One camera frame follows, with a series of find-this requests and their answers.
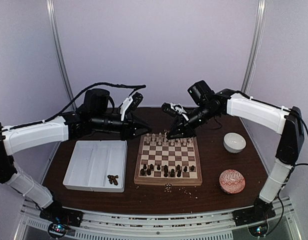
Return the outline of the wooden chess board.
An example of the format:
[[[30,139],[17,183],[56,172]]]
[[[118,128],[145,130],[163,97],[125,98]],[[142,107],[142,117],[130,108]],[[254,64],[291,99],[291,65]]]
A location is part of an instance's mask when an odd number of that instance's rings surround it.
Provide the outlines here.
[[[202,169],[200,164],[200,155],[198,150],[197,139],[194,137],[194,146],[150,146],[144,144],[144,135],[140,139],[138,150],[138,158],[136,162],[134,183],[138,185],[163,186],[170,184],[173,186],[201,186],[203,183]],[[140,174],[143,165],[147,164],[155,166],[151,170],[151,175]],[[157,165],[161,166],[161,170],[157,170]],[[164,177],[164,165],[168,166],[168,177]],[[177,177],[176,166],[181,166],[181,177]],[[190,171],[190,167],[194,165],[195,170]],[[188,167],[187,172],[183,172],[184,166]],[[175,170],[175,177],[170,177],[171,169]]]

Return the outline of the white plastic divided tray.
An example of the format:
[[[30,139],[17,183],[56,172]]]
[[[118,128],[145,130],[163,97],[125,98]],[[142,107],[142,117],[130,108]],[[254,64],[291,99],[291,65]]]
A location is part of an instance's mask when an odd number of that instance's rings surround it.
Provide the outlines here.
[[[125,140],[79,140],[72,152],[63,185],[68,190],[122,193],[127,162]],[[118,185],[108,175],[118,175]]]

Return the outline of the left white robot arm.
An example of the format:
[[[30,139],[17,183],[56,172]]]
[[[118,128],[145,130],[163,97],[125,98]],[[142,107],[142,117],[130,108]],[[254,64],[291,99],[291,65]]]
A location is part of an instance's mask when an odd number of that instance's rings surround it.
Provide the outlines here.
[[[38,183],[15,162],[18,152],[35,151],[31,157],[41,159],[44,145],[79,139],[92,132],[116,133],[121,140],[134,139],[150,132],[150,126],[132,112],[143,100],[133,91],[119,106],[118,111],[107,110],[113,100],[109,91],[100,88],[85,93],[83,103],[75,111],[61,112],[51,119],[15,126],[0,123],[0,184],[9,185],[18,193],[30,198],[55,222],[66,217],[65,209],[51,190]]]

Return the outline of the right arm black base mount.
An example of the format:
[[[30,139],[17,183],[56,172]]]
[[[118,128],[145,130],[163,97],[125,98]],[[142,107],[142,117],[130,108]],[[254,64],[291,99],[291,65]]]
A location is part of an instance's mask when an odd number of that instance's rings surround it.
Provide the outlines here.
[[[235,221],[235,225],[243,226],[250,225],[257,222],[263,222],[267,219],[273,218],[276,216],[276,213],[273,209],[270,209],[263,213],[262,211],[256,211],[255,208],[248,207],[239,210],[235,210],[232,212],[233,219]]]

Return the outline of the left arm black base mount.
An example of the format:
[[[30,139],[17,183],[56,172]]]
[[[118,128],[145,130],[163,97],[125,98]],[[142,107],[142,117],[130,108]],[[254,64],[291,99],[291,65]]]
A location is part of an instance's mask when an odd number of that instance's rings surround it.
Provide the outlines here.
[[[41,209],[39,217],[48,220],[55,224],[61,224],[67,227],[80,227],[83,218],[83,212],[61,208],[60,211],[50,212],[46,209]]]

